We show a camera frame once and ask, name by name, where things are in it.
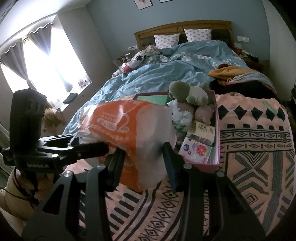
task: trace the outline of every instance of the framed picture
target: framed picture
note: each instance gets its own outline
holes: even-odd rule
[[[139,10],[152,6],[151,0],[134,0],[134,1]]]

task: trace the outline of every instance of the green stuffed toy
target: green stuffed toy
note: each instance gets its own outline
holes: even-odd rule
[[[182,81],[174,81],[170,83],[168,88],[169,96],[176,99],[178,102],[188,102],[193,105],[207,105],[208,97],[205,90],[209,88],[207,83],[202,83],[199,86],[191,86]]]

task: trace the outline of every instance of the blue comforter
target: blue comforter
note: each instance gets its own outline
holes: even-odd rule
[[[222,41],[203,40],[162,49],[160,55],[146,57],[139,68],[128,75],[120,74],[108,80],[101,90],[75,113],[63,134],[78,131],[79,113],[86,106],[115,101],[137,93],[168,91],[170,83],[175,80],[196,85],[202,82],[210,83],[214,78],[207,73],[222,63],[248,68]]]

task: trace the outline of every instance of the window sill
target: window sill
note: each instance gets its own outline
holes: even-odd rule
[[[58,102],[54,107],[53,107],[53,109],[55,109],[55,110],[57,110],[58,108],[60,108],[60,110],[61,110],[61,112],[63,113],[63,111],[68,107],[68,105],[70,105],[71,103],[69,103],[69,104],[64,104],[63,102],[64,102],[64,100],[65,99],[67,99],[68,98],[68,96],[70,95],[70,93],[73,93],[73,94],[78,94],[78,95],[80,95],[80,94],[82,94],[82,92],[86,89],[86,88],[88,88],[89,86],[91,85],[91,83],[89,83],[87,86],[84,86],[83,88],[79,88],[79,87],[77,87],[77,88],[73,88],[69,93],[67,93],[61,100],[60,100],[60,102]]]

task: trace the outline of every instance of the bed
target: bed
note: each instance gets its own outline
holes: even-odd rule
[[[184,29],[212,29],[211,41],[187,42]],[[80,110],[92,104],[116,101],[137,93],[168,91],[172,81],[199,84],[214,80],[207,73],[222,63],[248,68],[236,57],[230,21],[172,23],[135,33],[139,49],[155,44],[154,34],[180,33],[179,44],[147,57],[138,69],[108,80],[73,116],[64,134],[78,130]],[[221,127],[220,168],[235,183],[266,234],[285,215],[294,196],[295,149],[288,117],[279,103],[241,95],[217,96]],[[144,192],[119,185],[106,193],[113,240],[174,240],[180,222],[183,193],[176,193],[165,179]],[[204,232],[209,209],[205,194]]]

